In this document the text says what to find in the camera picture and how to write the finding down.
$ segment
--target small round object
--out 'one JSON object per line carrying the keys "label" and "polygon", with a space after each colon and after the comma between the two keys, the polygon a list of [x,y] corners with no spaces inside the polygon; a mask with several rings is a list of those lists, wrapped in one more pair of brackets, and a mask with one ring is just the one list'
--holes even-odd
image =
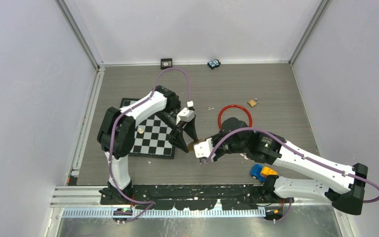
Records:
{"label": "small round object", "polygon": [[249,117],[249,126],[252,127],[252,116],[251,116],[251,113],[243,106],[241,105],[228,105],[226,107],[224,107],[220,113],[219,113],[219,119],[218,119],[218,122],[219,122],[219,129],[221,130],[222,129],[222,114],[225,110],[227,110],[228,108],[239,108],[243,111],[245,111],[245,113],[248,115]]}

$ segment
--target white arm segment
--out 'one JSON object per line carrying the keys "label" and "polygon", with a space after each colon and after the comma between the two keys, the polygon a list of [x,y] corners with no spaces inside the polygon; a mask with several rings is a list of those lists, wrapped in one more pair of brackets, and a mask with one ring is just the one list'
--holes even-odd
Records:
{"label": "white arm segment", "polygon": [[[136,103],[141,102],[142,100],[149,97],[149,95],[145,96],[143,99],[139,100]],[[124,111],[131,108],[132,105],[123,107],[120,111],[123,113]],[[136,120],[136,127],[139,126],[141,122],[143,122],[148,117],[152,116],[154,113],[158,111],[162,111],[166,107],[166,97],[163,96],[162,93],[157,91],[154,92],[152,98],[142,104],[141,106],[133,109],[132,111],[126,113],[127,116],[131,116]],[[105,152],[107,159],[110,153]],[[112,169],[113,176],[118,183],[118,186],[121,190],[123,190],[130,183],[130,176],[128,175],[128,155],[121,157],[120,159],[113,159],[112,161]],[[112,178],[110,178],[110,183],[115,186]]]}
{"label": "white arm segment", "polygon": [[[304,156],[310,157],[333,168],[342,170],[346,172],[345,174],[355,174],[355,172],[352,171],[352,166],[350,165],[339,164],[326,160],[322,157],[316,156],[310,152],[307,152],[295,146],[293,143],[289,141],[287,141],[286,144],[289,147],[304,154]],[[339,194],[344,194],[351,190],[349,188],[349,184],[354,183],[354,178],[336,173],[334,171],[321,167],[320,165],[317,165],[309,160],[302,159],[300,156],[292,153],[285,147],[281,147],[279,153],[282,155],[282,157],[277,158],[273,164],[295,170],[301,174],[307,175],[312,179],[319,180],[321,183],[326,184],[328,187],[330,187],[332,190]]]}
{"label": "white arm segment", "polygon": [[275,181],[274,187],[274,193],[280,198],[307,198],[331,203],[325,196],[325,192],[329,190],[329,187],[317,180],[288,179],[280,176]]}

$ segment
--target vertical metal beam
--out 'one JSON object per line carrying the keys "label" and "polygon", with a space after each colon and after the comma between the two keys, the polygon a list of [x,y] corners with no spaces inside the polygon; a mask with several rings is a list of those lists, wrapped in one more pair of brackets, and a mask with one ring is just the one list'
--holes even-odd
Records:
{"label": "vertical metal beam", "polygon": [[289,63],[293,65],[331,0],[321,0]]}
{"label": "vertical metal beam", "polygon": [[75,19],[73,18],[72,13],[69,11],[69,8],[66,5],[65,0],[55,0],[55,2],[59,6],[63,15],[65,16],[69,26],[71,27],[74,35],[76,36],[77,40],[79,41],[80,45],[82,46],[82,48],[85,51],[86,55],[88,56],[89,60],[91,60],[92,65],[95,67],[95,69],[98,69],[99,63],[95,59],[95,56],[93,55],[91,49],[89,48],[88,44],[86,43],[86,40],[83,37],[83,34],[80,32],[79,26],[77,25]]}

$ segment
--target brown object in gripper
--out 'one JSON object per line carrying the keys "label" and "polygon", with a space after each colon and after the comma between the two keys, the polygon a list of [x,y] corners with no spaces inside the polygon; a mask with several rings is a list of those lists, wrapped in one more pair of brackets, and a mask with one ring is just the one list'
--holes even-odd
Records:
{"label": "brown object in gripper", "polygon": [[248,101],[248,104],[251,107],[254,107],[257,103],[258,103],[258,99],[257,98]]}

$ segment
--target chessboard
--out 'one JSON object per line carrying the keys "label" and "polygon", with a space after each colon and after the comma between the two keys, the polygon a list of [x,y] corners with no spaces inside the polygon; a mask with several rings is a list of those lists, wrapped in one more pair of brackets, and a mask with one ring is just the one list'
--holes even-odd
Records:
{"label": "chessboard", "polygon": [[[132,105],[138,100],[139,99],[123,98],[120,108]],[[175,147],[166,139],[166,135],[171,131],[172,129],[156,115],[150,116],[137,126],[135,131],[136,139],[129,155],[173,159]]]}

